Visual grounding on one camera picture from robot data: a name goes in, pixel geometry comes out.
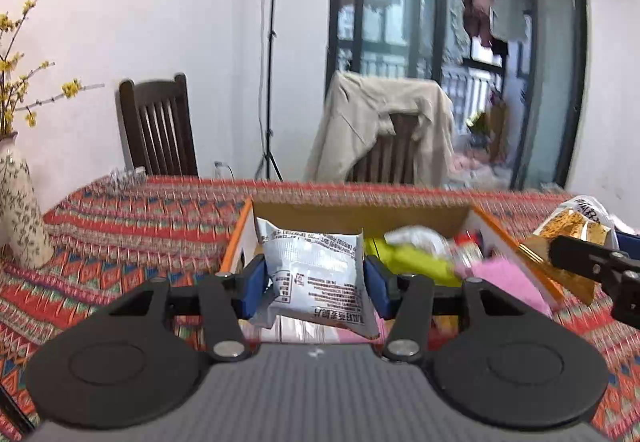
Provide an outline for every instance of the dark brown chair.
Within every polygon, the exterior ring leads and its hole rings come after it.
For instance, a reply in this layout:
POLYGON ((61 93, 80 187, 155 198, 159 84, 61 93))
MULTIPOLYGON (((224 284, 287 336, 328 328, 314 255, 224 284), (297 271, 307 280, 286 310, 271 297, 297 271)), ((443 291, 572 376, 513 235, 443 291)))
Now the dark brown chair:
POLYGON ((414 184, 414 159, 418 143, 412 139, 417 115, 390 115, 396 135, 378 136, 375 145, 358 160, 347 182, 414 184))
POLYGON ((187 78, 120 84, 120 107, 134 167, 154 175, 197 176, 187 78))

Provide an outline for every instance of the ceramic vase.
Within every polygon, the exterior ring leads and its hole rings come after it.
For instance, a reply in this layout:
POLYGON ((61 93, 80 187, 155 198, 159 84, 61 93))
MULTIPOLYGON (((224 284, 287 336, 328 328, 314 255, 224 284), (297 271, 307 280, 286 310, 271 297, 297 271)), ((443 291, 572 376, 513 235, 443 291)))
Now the ceramic vase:
POLYGON ((53 248, 16 136, 0 137, 0 220, 19 266, 37 269, 51 259, 53 248))

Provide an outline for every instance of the white snack bag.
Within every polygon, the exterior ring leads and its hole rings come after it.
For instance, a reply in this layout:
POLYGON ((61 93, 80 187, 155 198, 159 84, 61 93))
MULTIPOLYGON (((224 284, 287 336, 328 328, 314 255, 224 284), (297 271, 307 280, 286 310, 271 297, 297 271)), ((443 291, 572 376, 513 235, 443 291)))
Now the white snack bag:
POLYGON ((410 225, 387 232, 385 241, 389 245, 413 245, 415 248, 443 259, 448 259, 451 255, 449 242, 433 229, 421 225, 410 225))
POLYGON ((364 284, 362 235, 283 231, 257 222, 272 285, 251 324, 271 329, 280 315, 367 339, 380 335, 364 284))
MULTIPOLYGON (((549 216, 535 231, 533 234, 540 234, 540 231, 544 229, 545 225, 555 216, 559 215, 565 209, 570 209, 576 213, 580 213, 585 218, 595 221, 604 227, 611 229, 611 232, 607 234, 607 241, 604 247, 612 250, 618 250, 618 237, 616 236, 616 224, 614 220, 609 216, 609 213, 598 200, 593 197, 579 196, 564 203, 558 205, 555 211, 549 216)), ((586 239, 586 224, 585 230, 582 231, 581 239, 586 239)))

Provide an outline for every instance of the table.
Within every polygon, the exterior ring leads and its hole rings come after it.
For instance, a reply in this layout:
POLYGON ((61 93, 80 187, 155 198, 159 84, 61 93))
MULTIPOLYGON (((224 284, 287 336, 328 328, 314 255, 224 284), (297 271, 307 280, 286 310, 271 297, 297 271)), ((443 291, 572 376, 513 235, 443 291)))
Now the table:
MULTIPOLYGON (((157 275, 173 285, 197 284, 215 272, 247 197, 261 202, 321 205, 420 206, 473 202, 520 239, 566 194, 484 193, 346 184, 207 181, 150 177, 146 184, 108 194, 97 181, 69 195, 45 215, 55 254, 39 271, 0 258, 2 385, 36 420, 24 367, 37 348, 130 288, 157 275)), ((600 290, 591 307, 567 294, 554 319, 593 343, 607 360, 610 384, 594 424, 611 439, 640 440, 640 338, 609 316, 600 290)), ((198 345, 197 325, 183 319, 176 332, 198 345)), ((0 440, 18 434, 0 418, 0 440)))

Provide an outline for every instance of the light stand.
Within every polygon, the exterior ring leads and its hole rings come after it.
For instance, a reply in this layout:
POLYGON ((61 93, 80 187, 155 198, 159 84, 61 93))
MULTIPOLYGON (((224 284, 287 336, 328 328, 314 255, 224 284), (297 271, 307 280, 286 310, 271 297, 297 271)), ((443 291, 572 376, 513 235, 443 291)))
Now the light stand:
POLYGON ((282 175, 276 164, 276 159, 271 152, 271 137, 273 136, 273 129, 271 129, 271 77, 273 75, 273 40, 277 37, 276 32, 273 30, 274 24, 274 12, 275 12, 276 0, 271 0, 271 23, 269 27, 269 59, 268 59, 268 71, 267 71, 267 130, 265 134, 266 149, 262 152, 262 158, 260 165, 255 171, 254 179, 258 179, 262 172, 262 167, 265 167, 265 175, 267 180, 271 180, 271 165, 278 175, 280 181, 282 181, 282 175))

